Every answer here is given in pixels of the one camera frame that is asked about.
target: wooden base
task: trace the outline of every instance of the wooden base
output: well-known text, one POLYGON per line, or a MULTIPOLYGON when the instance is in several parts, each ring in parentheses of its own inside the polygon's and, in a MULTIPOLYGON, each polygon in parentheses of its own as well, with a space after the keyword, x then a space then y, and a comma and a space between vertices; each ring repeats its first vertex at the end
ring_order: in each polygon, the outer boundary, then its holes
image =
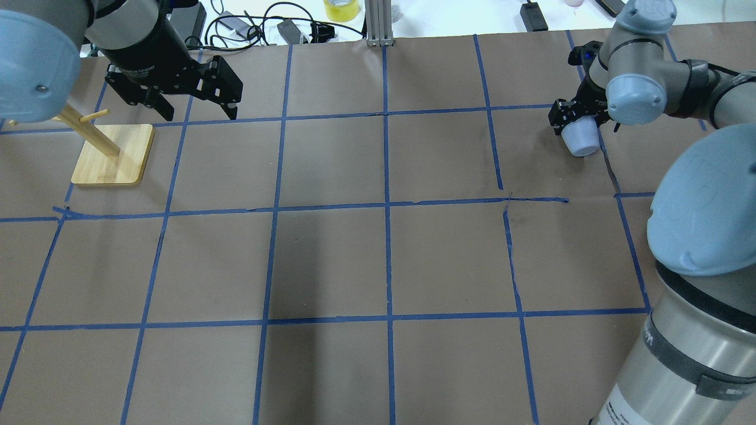
POLYGON ((108 157, 88 141, 79 155, 71 182, 75 185, 135 185, 147 164, 155 128, 150 124, 97 126, 121 151, 108 157))

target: blue cap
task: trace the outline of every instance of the blue cap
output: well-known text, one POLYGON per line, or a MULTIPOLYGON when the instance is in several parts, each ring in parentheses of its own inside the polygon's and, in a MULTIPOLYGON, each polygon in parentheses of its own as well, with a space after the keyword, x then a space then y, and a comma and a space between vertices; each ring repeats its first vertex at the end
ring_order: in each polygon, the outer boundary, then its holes
POLYGON ((756 124, 717 130, 686 150, 651 209, 649 245, 670 270, 715 276, 756 264, 756 124))
POLYGON ((606 85, 609 116, 620 124, 648 124, 667 106, 667 92, 654 79, 641 74, 622 74, 606 85))
POLYGON ((634 33, 660 36, 669 33, 676 18, 672 0, 630 0, 617 15, 617 23, 634 33))
POLYGON ((79 49, 51 24, 0 10, 0 118, 20 123, 59 114, 79 76, 79 49))

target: tape roll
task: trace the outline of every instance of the tape roll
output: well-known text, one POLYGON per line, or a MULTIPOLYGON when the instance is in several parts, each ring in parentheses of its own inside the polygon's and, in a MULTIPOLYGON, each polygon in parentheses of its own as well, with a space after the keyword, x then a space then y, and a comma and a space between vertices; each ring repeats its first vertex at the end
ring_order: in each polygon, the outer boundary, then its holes
POLYGON ((347 22, 355 19, 360 12, 357 0, 323 0, 326 15, 333 22, 347 22))

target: wooden post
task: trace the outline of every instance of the wooden post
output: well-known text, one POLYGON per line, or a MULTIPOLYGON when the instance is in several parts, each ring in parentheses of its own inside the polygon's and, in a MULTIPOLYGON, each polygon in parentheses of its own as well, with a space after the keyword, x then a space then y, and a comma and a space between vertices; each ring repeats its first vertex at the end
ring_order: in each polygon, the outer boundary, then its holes
POLYGON ((66 103, 66 106, 58 114, 61 121, 66 123, 71 129, 79 133, 86 141, 97 150, 102 152, 107 157, 118 157, 121 152, 121 148, 117 144, 113 143, 106 135, 104 135, 94 124, 89 121, 82 123, 82 114, 78 110, 66 103))

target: blue grid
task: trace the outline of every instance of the blue grid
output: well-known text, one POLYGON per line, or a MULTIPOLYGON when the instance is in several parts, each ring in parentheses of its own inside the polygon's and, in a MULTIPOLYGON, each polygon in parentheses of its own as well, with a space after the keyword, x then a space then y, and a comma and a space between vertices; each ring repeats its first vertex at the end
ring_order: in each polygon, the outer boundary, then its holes
MULTIPOLYGON (((569 31, 566 32, 571 47, 574 47, 572 42, 572 35, 569 31)), ((35 288, 34 296, 29 307, 29 311, 26 315, 26 321, 22 326, 13 327, 0 327, 0 332, 5 331, 20 331, 19 341, 14 353, 11 366, 8 370, 8 375, 5 378, 2 393, 0 393, 0 409, 5 401, 8 387, 13 376, 13 372, 18 360, 18 355, 23 345, 26 334, 30 331, 65 331, 65 330, 97 330, 97 329, 139 329, 138 341, 135 349, 134 360, 132 362, 132 369, 129 376, 129 384, 127 387, 126 397, 124 400, 122 416, 120 423, 123 425, 126 422, 129 412, 129 404, 131 401, 132 391, 135 383, 136 372, 139 364, 139 357, 141 354, 141 345, 144 339, 144 332, 146 329, 157 328, 183 328, 183 327, 236 327, 236 326, 260 326, 261 337, 259 344, 259 359, 258 370, 256 377, 256 392, 255 399, 253 401, 253 423, 259 423, 259 410, 262 394, 262 378, 265 365, 265 342, 267 339, 268 326, 279 325, 293 325, 293 324, 324 324, 324 323, 349 323, 349 322, 376 322, 385 321, 387 323, 387 350, 388 350, 388 375, 389 375, 389 417, 390 423, 394 425, 396 423, 396 407, 395 407, 395 377, 394 377, 394 342, 393 342, 393 322, 394 321, 419 321, 419 320, 460 320, 460 319, 480 319, 480 318, 517 318, 519 319, 520 335, 522 343, 522 354, 525 366, 525 376, 528 385, 528 397, 531 404, 531 415, 534 423, 539 424, 538 420, 538 408, 536 404, 535 388, 533 384, 531 360, 528 348, 528 339, 525 329, 525 318, 534 317, 565 317, 565 316, 592 316, 592 315, 626 315, 626 314, 643 314, 647 313, 650 309, 645 286, 643 283, 643 277, 640 274, 640 266, 637 260, 637 254, 635 252, 632 237, 630 235, 627 219, 624 214, 624 207, 622 206, 623 198, 632 197, 651 197, 653 193, 642 194, 626 194, 619 188, 619 183, 616 176, 611 170, 609 162, 609 155, 606 151, 606 146, 602 141, 602 151, 606 160, 607 170, 612 181, 615 183, 617 193, 615 199, 620 210, 623 226, 627 236, 628 246, 630 248, 631 256, 634 261, 636 272, 638 275, 639 286, 641 293, 643 294, 645 307, 643 308, 630 308, 630 309, 586 309, 586 310, 560 310, 560 311, 525 311, 522 307, 522 300, 520 299, 519 291, 516 283, 516 267, 513 261, 513 240, 511 235, 511 228, 509 223, 508 212, 505 210, 503 213, 503 226, 507 238, 507 252, 510 260, 510 271, 513 282, 513 291, 516 300, 516 311, 514 312, 465 312, 465 313, 439 313, 439 314, 417 314, 417 315, 394 315, 392 304, 392 255, 391 255, 391 208, 393 207, 409 207, 409 206, 425 206, 425 205, 454 205, 454 204, 475 204, 475 203, 503 203, 503 202, 546 202, 546 203, 568 203, 567 198, 561 197, 534 197, 534 198, 518 198, 518 197, 488 197, 488 198, 476 198, 476 199, 459 199, 459 200, 425 200, 419 202, 395 202, 391 201, 389 193, 389 117, 393 115, 413 115, 413 114, 437 114, 437 113, 464 113, 464 112, 483 112, 487 113, 489 133, 491 137, 491 148, 494 155, 494 168, 497 178, 497 183, 500 189, 503 189, 503 182, 501 181, 500 165, 498 161, 497 144, 495 139, 493 117, 491 111, 493 110, 518 110, 518 109, 545 109, 549 108, 550 104, 527 104, 527 105, 503 105, 492 106, 490 103, 490 97, 488 94, 488 83, 485 77, 485 68, 483 57, 479 45, 478 36, 473 36, 473 42, 476 49, 476 55, 478 58, 478 65, 480 69, 480 76, 485 96, 485 107, 469 107, 469 108, 449 108, 438 110, 389 110, 389 92, 388 92, 388 61, 386 54, 386 47, 383 47, 383 110, 375 113, 344 113, 333 115, 311 115, 311 116, 287 116, 288 95, 290 86, 290 74, 291 74, 291 60, 293 50, 289 47, 287 56, 287 71, 286 80, 284 86, 284 98, 283 98, 283 111, 281 117, 273 118, 252 118, 252 119, 238 119, 236 121, 230 120, 204 120, 204 121, 189 121, 191 114, 192 99, 190 98, 187 106, 187 111, 184 116, 183 122, 179 123, 159 123, 156 127, 167 126, 181 126, 181 138, 178 144, 178 150, 175 157, 175 165, 171 177, 169 186, 168 197, 166 200, 166 208, 163 212, 147 213, 147 214, 114 214, 114 215, 89 215, 80 212, 71 211, 68 207, 59 208, 55 207, 54 211, 59 216, 45 216, 45 217, 20 217, 20 218, 4 218, 0 219, 0 223, 3 222, 45 222, 45 221, 57 221, 58 226, 55 232, 53 241, 51 242, 50 250, 45 259, 45 263, 42 267, 42 271, 39 276, 38 283, 35 288), (363 116, 383 116, 383 143, 384 143, 384 190, 385 190, 385 202, 384 203, 354 203, 354 204, 336 204, 336 205, 321 205, 321 206, 288 206, 282 207, 280 202, 280 185, 281 175, 283 168, 284 158, 284 140, 286 132, 286 123, 290 120, 304 120, 304 119, 337 119, 337 118, 354 118, 363 116), (171 211, 171 202, 173 190, 175 187, 176 176, 178 173, 178 167, 181 161, 181 152, 184 145, 184 139, 186 136, 188 126, 197 125, 224 125, 230 123, 255 123, 255 122, 280 122, 280 142, 279 142, 279 154, 277 165, 277 179, 275 189, 275 201, 273 207, 258 208, 258 209, 213 209, 213 210, 197 210, 197 211, 171 211), (359 209, 359 208, 385 208, 386 211, 386 296, 387 307, 385 315, 371 315, 371 316, 339 316, 332 318, 293 318, 293 319, 270 319, 270 296, 271 296, 271 284, 272 284, 272 270, 274 261, 274 248, 276 242, 277 233, 277 217, 279 212, 283 211, 307 211, 307 210, 319 210, 319 209, 359 209), (245 213, 272 213, 273 219, 271 223, 271 240, 268 250, 268 273, 266 276, 265 284, 265 301, 263 317, 259 320, 239 320, 239 321, 189 321, 189 322, 148 322, 147 316, 150 308, 150 301, 152 297, 153 287, 155 283, 156 271, 160 262, 160 254, 163 247, 163 240, 165 237, 168 220, 171 216, 196 216, 196 215, 212 215, 212 214, 245 214, 245 213), (118 324, 68 324, 68 325, 31 325, 31 317, 36 305, 36 300, 39 296, 39 291, 42 289, 42 283, 45 279, 45 273, 47 271, 50 258, 54 252, 55 245, 60 236, 60 232, 64 226, 65 221, 68 220, 100 220, 100 219, 149 219, 149 218, 163 218, 163 225, 160 231, 160 238, 155 252, 155 259, 153 261, 153 268, 150 275, 150 283, 147 290, 147 297, 144 304, 144 310, 140 323, 118 323, 118 324)), ((582 78, 582 70, 578 68, 578 73, 582 78)), ((104 97, 106 85, 103 85, 100 97, 98 99, 99 108, 102 99, 104 97)), ((39 133, 55 133, 55 132, 69 132, 69 129, 41 129, 41 130, 12 130, 0 132, 0 135, 15 135, 15 134, 39 134, 39 133)), ((68 192, 65 197, 66 203, 70 200, 73 185, 69 186, 68 192)))

